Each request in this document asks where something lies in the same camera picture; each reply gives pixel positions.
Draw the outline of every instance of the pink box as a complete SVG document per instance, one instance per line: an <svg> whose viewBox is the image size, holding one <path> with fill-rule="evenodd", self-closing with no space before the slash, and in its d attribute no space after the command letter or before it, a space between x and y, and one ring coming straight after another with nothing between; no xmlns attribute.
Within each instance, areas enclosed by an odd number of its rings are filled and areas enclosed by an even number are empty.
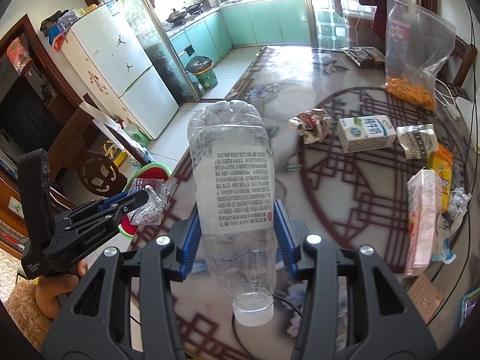
<svg viewBox="0 0 480 360"><path fill-rule="evenodd" d="M430 265L442 213L442 180L430 169L422 169L407 183L409 192L410 246L405 276L418 276Z"/></svg>

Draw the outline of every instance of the refrigerator door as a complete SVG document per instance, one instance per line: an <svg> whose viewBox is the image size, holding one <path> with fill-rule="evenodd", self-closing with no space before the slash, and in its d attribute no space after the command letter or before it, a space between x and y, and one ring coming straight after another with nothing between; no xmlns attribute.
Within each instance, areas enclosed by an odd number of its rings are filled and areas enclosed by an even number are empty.
<svg viewBox="0 0 480 360"><path fill-rule="evenodd" d="M71 31L118 97L152 66L123 14L112 16L106 4L78 20Z"/></svg>
<svg viewBox="0 0 480 360"><path fill-rule="evenodd" d="M143 73L120 99L151 139L160 135L179 108L154 67Z"/></svg>

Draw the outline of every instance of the black cable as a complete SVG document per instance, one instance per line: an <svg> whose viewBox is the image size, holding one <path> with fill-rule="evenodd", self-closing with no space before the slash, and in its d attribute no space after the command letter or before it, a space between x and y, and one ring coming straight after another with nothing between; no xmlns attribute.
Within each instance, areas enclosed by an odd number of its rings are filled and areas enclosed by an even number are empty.
<svg viewBox="0 0 480 360"><path fill-rule="evenodd" d="M289 305L290 307L292 307L292 309L301 317L303 317L303 312L301 312L301 310L295 306L292 302L290 302L288 299L285 299L281 296L278 296L278 295L273 295L273 297L275 299L278 299L280 300L281 302L284 302L285 304ZM257 357L255 357L246 347L245 345L243 345L243 342L242 340L240 340L240 337L237 333L237 327L235 325L235 314L232 314L232 330L233 330L233 335L235 336L235 339L237 340L238 342L238 345L240 345L240 347L243 349L243 351L248 355L248 357L251 358L251 360L259 360Z"/></svg>
<svg viewBox="0 0 480 360"><path fill-rule="evenodd" d="M135 317L134 317L133 315L130 315L130 318L133 319L136 323L138 323L138 325L140 325L140 326L142 325L140 322L138 322L138 321L135 319Z"/></svg>
<svg viewBox="0 0 480 360"><path fill-rule="evenodd" d="M469 3L466 3L466 5L469 8L470 22L471 22L471 42L470 43L473 43L473 45L476 49L477 47L476 47L476 43L475 43L475 27L474 27L474 24L473 24L472 10L470 8ZM465 158L465 174L466 175L467 175L467 166L468 166L468 160L469 160L470 143L471 143L471 140L472 140L473 117L474 116L475 116L475 119L477 121L477 142L479 141L479 126L478 126L478 114L477 114L477 77L476 77L476 66L475 66L476 64L475 64L475 62L476 61L474 59L473 60L473 90L474 90L474 93L473 93L473 109L472 109L472 123L470 125L470 137L469 137L468 148L466 150L466 158ZM477 149L475 150L475 157L476 157L476 159L475 159L475 173L474 173L474 176L473 176L473 185L472 185L472 189L471 189L471 192L470 192L472 194L472 198L473 198L473 192L475 190L475 185L476 185L476 182L477 182L477 171L478 171L478 165L479 165L479 155L477 153ZM462 271L460 272L460 275L458 276L457 282L455 283L452 291L450 291L450 293L448 294L447 298L445 299L445 301L443 302L441 307L436 311L435 315L427 323L427 325L430 325L434 321L434 319L438 316L438 314L440 314L440 311L442 311L444 306L447 304L448 300L450 299L452 294L455 292L455 289L457 288L457 285L459 284L460 279L462 278L463 273L465 271L465 268L467 267L467 264L469 262L470 248L471 248L471 234L472 234L471 222L470 222L470 203L471 203L471 200L468 202L467 209L466 209L466 217L467 217L468 226L469 226L469 243L468 243L468 247L466 249L466 257L465 257L465 262L463 264Z"/></svg>
<svg viewBox="0 0 480 360"><path fill-rule="evenodd" d="M278 295L272 295L275 299L278 299L280 300L281 302L284 302L285 304L289 305L290 307L292 307L292 309L301 317L303 317L303 312L300 311L300 309L295 306L292 302L290 302L288 299L286 298L283 298L281 296L278 296Z"/></svg>

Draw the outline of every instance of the cardboard box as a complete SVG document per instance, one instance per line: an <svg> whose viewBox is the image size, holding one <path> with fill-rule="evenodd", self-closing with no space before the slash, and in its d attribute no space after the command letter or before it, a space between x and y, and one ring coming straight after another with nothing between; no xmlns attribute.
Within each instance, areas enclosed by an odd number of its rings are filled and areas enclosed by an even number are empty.
<svg viewBox="0 0 480 360"><path fill-rule="evenodd" d="M340 119L337 132L345 153L390 147L397 137L386 115Z"/></svg>

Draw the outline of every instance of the bottle label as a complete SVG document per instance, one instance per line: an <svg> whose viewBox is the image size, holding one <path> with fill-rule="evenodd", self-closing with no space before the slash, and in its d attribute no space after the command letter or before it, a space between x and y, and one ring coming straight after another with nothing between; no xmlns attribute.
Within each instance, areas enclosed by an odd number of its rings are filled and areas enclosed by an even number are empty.
<svg viewBox="0 0 480 360"><path fill-rule="evenodd" d="M220 146L195 168L198 213L205 235L273 225L274 164L261 146Z"/></svg>

